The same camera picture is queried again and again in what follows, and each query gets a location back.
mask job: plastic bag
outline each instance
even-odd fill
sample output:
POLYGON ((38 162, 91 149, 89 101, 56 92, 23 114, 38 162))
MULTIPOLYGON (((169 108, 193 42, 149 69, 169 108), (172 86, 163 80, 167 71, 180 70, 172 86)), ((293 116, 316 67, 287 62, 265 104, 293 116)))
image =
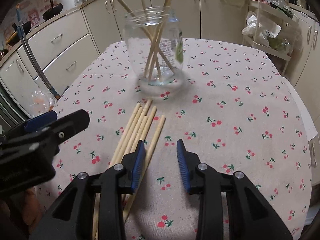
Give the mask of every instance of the plastic bag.
POLYGON ((50 92, 42 92, 40 90, 32 92, 32 117, 44 114, 55 106, 57 100, 51 95, 50 92))

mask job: cherry print tablecloth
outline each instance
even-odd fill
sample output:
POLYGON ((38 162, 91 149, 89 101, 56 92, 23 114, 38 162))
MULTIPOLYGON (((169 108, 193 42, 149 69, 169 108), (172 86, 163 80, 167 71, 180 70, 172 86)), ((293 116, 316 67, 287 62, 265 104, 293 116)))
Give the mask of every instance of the cherry print tablecloth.
MULTIPOLYGON (((154 100, 166 122, 125 225, 127 239, 195 239, 199 200, 184 192, 175 143, 218 172, 240 170, 298 239, 311 195, 308 142, 297 106, 265 53, 218 41, 184 39, 185 88, 154 100)), ((60 146, 56 176, 37 194, 44 210, 81 171, 105 171, 137 101, 124 42, 112 44, 75 80, 54 110, 85 109, 89 128, 60 146)), ((228 217, 224 214, 225 238, 228 217)))

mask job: kitchen utensil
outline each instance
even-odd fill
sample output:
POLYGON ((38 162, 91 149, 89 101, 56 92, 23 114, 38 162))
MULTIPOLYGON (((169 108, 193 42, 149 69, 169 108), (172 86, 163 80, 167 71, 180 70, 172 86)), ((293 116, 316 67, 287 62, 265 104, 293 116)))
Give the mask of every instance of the kitchen utensil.
MULTIPOLYGON (((12 27, 14 28, 15 32, 10 36, 10 38, 5 42, 5 44, 9 44, 10 46, 14 46, 17 44, 17 42, 20 40, 17 34, 17 25, 14 23, 12 24, 12 27)), ((31 22, 28 21, 23 24, 23 31, 25 34, 28 34, 31 29, 31 22)))
POLYGON ((51 5, 51 8, 42 15, 45 21, 61 13, 63 9, 63 5, 61 3, 58 3, 57 5, 54 6, 53 0, 50 0, 50 5, 51 5))

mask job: dish rack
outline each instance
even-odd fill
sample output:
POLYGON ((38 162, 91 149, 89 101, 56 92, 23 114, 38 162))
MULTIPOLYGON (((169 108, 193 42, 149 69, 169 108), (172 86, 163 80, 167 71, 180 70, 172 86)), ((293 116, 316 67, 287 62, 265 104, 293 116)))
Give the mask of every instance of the dish rack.
MULTIPOLYGON (((256 42, 257 40, 257 37, 259 36, 259 34, 261 33, 261 28, 260 28, 260 19, 261 19, 261 15, 263 14, 263 12, 266 12, 270 15, 273 16, 273 19, 274 21, 276 21, 276 23, 282 28, 282 29, 286 29, 290 26, 290 28, 294 28, 294 29, 297 29, 299 24, 298 24, 298 18, 293 15, 293 19, 291 19, 290 17, 288 17, 285 13, 271 7, 270 5, 268 4, 265 4, 265 3, 262 3, 262 2, 259 2, 259 1, 255 1, 255 0, 249 0, 249 7, 254 7, 254 8, 257 8, 256 10, 256 14, 257 14, 257 28, 256 28, 256 31, 253 35, 253 38, 252 37, 249 37, 247 35, 243 35, 243 41, 242 41, 242 44, 245 45, 245 43, 247 42, 248 44, 250 44, 250 46, 252 48, 255 48, 255 49, 259 49, 263 52, 266 52, 268 54, 271 54, 271 55, 274 55, 276 57, 279 57, 283 60, 286 61, 285 65, 284 65, 284 68, 283 68, 283 71, 282 71, 282 74, 284 74, 287 66, 288 66, 288 63, 291 59, 291 53, 292 53, 292 50, 286 54, 286 53, 282 53, 282 52, 279 52, 275 49, 272 49, 272 48, 269 48, 267 46, 264 46, 264 45, 261 45, 259 43, 256 42)), ((293 40, 293 42, 290 43, 290 45, 292 45, 292 48, 294 47, 294 42, 296 40, 296 35, 297 35, 297 32, 295 32, 295 36, 294 37, 291 37, 291 40, 293 40)))

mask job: kitchen wall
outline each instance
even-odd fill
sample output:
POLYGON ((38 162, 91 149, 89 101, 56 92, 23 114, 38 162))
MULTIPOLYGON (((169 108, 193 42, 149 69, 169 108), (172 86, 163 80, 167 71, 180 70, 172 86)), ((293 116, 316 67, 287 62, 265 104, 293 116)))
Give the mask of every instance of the kitchen wall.
MULTIPOLYGON (((50 8, 50 0, 22 0, 19 3, 23 23, 31 21, 31 29, 34 29, 44 22, 42 14, 50 8)), ((62 11, 70 10, 78 4, 77 0, 54 0, 54 4, 57 3, 63 4, 62 11)), ((12 6, 0 25, 0 47, 7 47, 5 41, 14 33, 13 23, 18 24, 16 5, 12 6)))

